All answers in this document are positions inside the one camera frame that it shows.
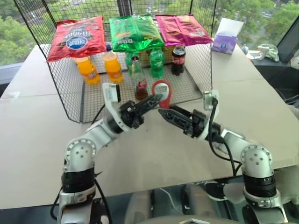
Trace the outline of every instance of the chip bag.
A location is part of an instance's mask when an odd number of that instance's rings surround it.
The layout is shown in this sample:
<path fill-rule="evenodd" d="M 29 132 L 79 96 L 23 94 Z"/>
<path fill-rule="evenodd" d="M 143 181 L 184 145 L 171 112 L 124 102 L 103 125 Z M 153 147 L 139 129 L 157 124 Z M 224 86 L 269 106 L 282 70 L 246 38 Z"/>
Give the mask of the chip bag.
<path fill-rule="evenodd" d="M 86 57 L 106 51 L 102 16 L 57 23 L 47 62 L 64 57 Z"/>
<path fill-rule="evenodd" d="M 115 52 L 137 53 L 165 45 L 150 14 L 121 16 L 109 22 Z"/>
<path fill-rule="evenodd" d="M 193 15 L 156 15 L 156 19 L 166 46 L 213 42 Z"/>

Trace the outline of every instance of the white table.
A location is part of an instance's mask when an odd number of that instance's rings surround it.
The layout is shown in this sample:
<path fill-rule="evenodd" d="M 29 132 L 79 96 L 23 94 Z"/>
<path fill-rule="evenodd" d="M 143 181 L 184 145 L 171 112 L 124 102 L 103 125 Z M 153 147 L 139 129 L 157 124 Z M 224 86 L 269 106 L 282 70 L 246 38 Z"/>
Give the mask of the white table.
<path fill-rule="evenodd" d="M 216 122 L 265 145 L 274 168 L 298 164 L 299 123 L 276 91 L 240 48 L 212 57 L 220 94 Z M 180 106 L 203 111 L 202 100 Z M 0 99 L 0 209 L 53 203 L 64 147 L 88 126 L 67 119 L 35 47 Z M 187 137 L 157 111 L 102 149 L 96 158 L 101 170 L 98 180 L 107 196 L 232 175 L 230 163 L 214 156 L 207 142 Z"/>

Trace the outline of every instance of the metal wire grid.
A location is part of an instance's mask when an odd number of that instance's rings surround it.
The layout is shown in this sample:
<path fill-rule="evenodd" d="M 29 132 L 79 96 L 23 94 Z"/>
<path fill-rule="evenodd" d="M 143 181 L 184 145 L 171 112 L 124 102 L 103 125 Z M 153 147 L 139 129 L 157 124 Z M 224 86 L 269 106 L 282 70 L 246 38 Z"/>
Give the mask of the metal wire grid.
<path fill-rule="evenodd" d="M 150 74 L 150 68 L 143 69 L 148 83 L 148 93 L 151 94 L 152 85 L 159 80 L 153 78 Z M 120 105 L 127 102 L 128 100 L 135 100 L 135 92 L 132 86 L 131 79 L 127 71 L 123 72 L 124 80 L 120 83 L 121 90 L 121 102 Z M 103 74 L 101 77 L 101 83 L 109 82 L 108 76 Z M 199 99 L 202 97 L 200 90 L 194 83 L 192 77 L 185 70 L 180 76 L 171 74 L 171 66 L 167 65 L 164 67 L 164 74 L 162 79 L 167 80 L 172 87 L 171 104 L 182 103 L 190 100 Z M 90 122 L 93 120 L 96 113 L 104 104 L 104 98 L 102 96 L 101 84 L 98 85 L 87 85 L 85 84 L 84 89 L 84 105 L 83 105 L 83 119 L 82 122 Z M 104 109 L 98 119 L 107 116 L 109 112 Z"/>
<path fill-rule="evenodd" d="M 194 13 L 195 17 L 204 27 L 209 27 L 213 20 L 213 15 L 211 15 L 210 12 L 213 12 L 213 10 L 208 10 L 205 7 L 207 7 L 208 3 L 213 6 L 215 2 L 215 0 L 189 0 L 183 2 L 178 0 L 152 0 L 149 2 L 145 2 L 144 0 L 46 0 L 47 3 L 45 0 L 36 0 L 34 3 L 30 0 L 14 1 L 45 57 L 47 57 L 50 50 L 50 45 L 48 43 L 52 42 L 57 21 L 67 19 L 79 20 L 87 17 L 103 15 L 105 40 L 106 42 L 110 42 L 111 35 L 108 23 L 109 18 L 127 14 L 151 13 L 152 15 L 155 15 Z M 189 56 L 186 58 L 186 67 L 191 71 L 191 76 L 196 80 L 198 86 L 203 88 L 202 90 L 208 90 L 211 89 L 208 86 L 208 80 L 211 80 L 211 68 L 210 70 L 208 68 L 209 51 L 206 48 L 204 48 L 202 52 L 198 52 L 197 50 L 198 49 L 195 49 L 194 51 L 193 48 L 188 47 L 186 49 L 187 56 L 194 54 L 199 58 L 205 58 L 204 63 L 203 61 L 200 62 L 198 58 L 196 62 L 189 61 L 188 58 L 195 58 L 194 56 Z M 165 53 L 166 63 L 171 62 L 171 52 L 172 50 L 168 49 Z M 146 67 L 149 66 L 148 53 L 142 52 L 141 54 L 143 54 L 143 65 Z M 119 60 L 123 70 L 126 69 L 124 58 L 125 54 L 119 55 Z M 99 72 L 105 72 L 103 62 L 99 55 L 93 56 L 92 61 L 96 64 Z M 63 59 L 59 62 L 49 63 L 49 68 L 69 119 L 76 122 L 91 121 L 103 103 L 101 90 L 98 91 L 100 86 L 91 87 L 90 85 L 84 84 L 83 78 L 78 73 L 76 65 L 71 59 Z M 169 68 L 165 68 L 165 70 L 166 73 L 164 78 L 170 75 L 170 79 L 168 81 L 170 81 L 172 85 L 177 86 L 177 91 L 175 91 L 175 88 L 173 87 L 174 92 L 179 94 L 179 96 L 182 96 L 181 99 L 173 97 L 173 103 L 176 99 L 178 100 L 176 103 L 178 103 L 200 98 L 200 93 L 195 91 L 196 94 L 194 94 L 193 89 L 190 88 L 190 85 L 193 85 L 193 81 L 188 75 L 186 75 L 187 72 L 182 74 L 181 77 L 185 77 L 185 79 L 178 82 L 178 85 L 176 82 L 173 84 L 172 78 L 175 78 L 175 76 L 170 74 Z M 124 74 L 125 80 L 129 80 L 128 73 L 125 72 Z M 154 80 L 150 80 L 150 75 L 148 75 L 148 77 L 148 83 L 150 86 L 154 83 Z M 101 75 L 101 78 L 101 82 L 108 82 L 107 75 Z M 205 84 L 201 84 L 198 81 L 200 79 L 204 80 Z M 123 89 L 122 95 L 125 97 L 122 96 L 122 99 L 133 99 L 134 91 L 129 88 L 129 84 L 126 85 L 124 82 L 123 86 L 125 88 L 121 87 L 121 89 Z"/>

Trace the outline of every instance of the red bottle opener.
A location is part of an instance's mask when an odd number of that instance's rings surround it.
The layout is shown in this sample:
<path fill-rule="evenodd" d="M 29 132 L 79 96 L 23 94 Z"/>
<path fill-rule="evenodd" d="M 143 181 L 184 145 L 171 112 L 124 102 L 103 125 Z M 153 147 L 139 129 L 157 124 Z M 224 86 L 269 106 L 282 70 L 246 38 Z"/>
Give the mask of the red bottle opener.
<path fill-rule="evenodd" d="M 163 94 L 163 97 L 161 98 L 159 105 L 161 108 L 168 109 L 172 91 L 170 83 L 165 80 L 156 81 L 153 84 L 151 91 L 153 95 Z"/>

